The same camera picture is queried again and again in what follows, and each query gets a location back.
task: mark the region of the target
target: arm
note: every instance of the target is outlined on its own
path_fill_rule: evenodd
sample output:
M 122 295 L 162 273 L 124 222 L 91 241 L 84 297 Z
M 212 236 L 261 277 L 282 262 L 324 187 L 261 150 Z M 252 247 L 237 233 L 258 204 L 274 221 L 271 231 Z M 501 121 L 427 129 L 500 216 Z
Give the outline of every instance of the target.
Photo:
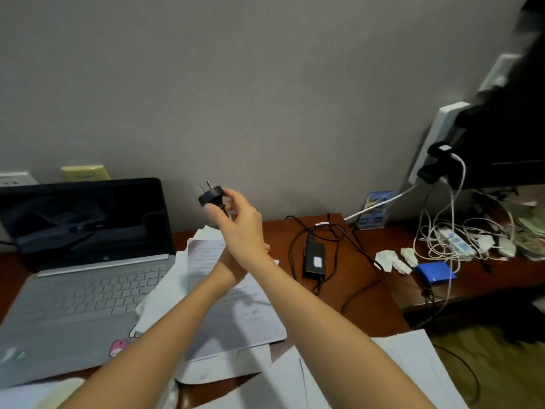
M 228 219 L 206 205 L 236 260 L 261 285 L 333 408 L 433 408 L 410 378 L 368 336 L 270 261 L 263 249 L 261 215 L 244 197 L 231 198 Z
M 207 278 L 137 341 L 87 379 L 61 409 L 153 408 L 208 309 L 245 274 L 224 251 Z

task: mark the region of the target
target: gray wall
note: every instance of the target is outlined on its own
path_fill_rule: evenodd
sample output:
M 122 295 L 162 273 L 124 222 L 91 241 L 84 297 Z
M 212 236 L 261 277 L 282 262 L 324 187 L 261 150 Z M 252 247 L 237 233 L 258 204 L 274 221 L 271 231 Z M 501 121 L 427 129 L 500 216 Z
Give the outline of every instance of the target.
M 158 177 L 176 231 L 204 223 L 207 179 L 264 219 L 350 214 L 402 187 L 437 109 L 524 48 L 523 2 L 2 0 L 0 171 Z

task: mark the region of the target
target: laptop hinge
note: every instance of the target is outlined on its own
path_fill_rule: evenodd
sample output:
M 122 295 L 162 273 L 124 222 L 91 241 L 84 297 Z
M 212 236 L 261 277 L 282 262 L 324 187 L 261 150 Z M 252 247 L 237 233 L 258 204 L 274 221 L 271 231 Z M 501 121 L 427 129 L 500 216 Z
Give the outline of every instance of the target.
M 63 268 L 51 268 L 50 270 L 43 270 L 38 272 L 38 277 L 48 277 L 50 275 L 78 273 L 80 271 L 97 270 L 100 268 L 111 268 L 119 266 L 128 266 L 131 264 L 148 263 L 152 261 L 165 261 L 168 260 L 168 254 L 151 255 L 149 257 L 129 258 L 128 260 L 108 261 L 96 264 L 84 264 L 83 266 L 63 267 Z

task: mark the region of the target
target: wooden floor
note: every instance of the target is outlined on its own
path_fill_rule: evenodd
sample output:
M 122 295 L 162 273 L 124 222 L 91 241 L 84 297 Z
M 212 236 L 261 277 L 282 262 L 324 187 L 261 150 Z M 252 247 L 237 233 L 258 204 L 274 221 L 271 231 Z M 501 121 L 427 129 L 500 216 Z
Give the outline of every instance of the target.
M 464 359 L 481 384 L 475 399 L 475 380 L 455 357 L 437 350 L 454 384 L 471 408 L 544 408 L 545 344 L 509 343 L 495 325 L 477 325 L 450 333 L 430 334 L 432 343 Z

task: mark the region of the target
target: laptop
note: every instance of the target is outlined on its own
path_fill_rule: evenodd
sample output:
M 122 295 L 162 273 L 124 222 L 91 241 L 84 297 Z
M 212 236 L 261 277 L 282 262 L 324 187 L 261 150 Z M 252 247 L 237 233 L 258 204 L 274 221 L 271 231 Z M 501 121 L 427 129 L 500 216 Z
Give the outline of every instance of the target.
M 0 221 L 33 272 L 0 325 L 0 389 L 114 357 L 174 263 L 157 178 L 3 187 Z

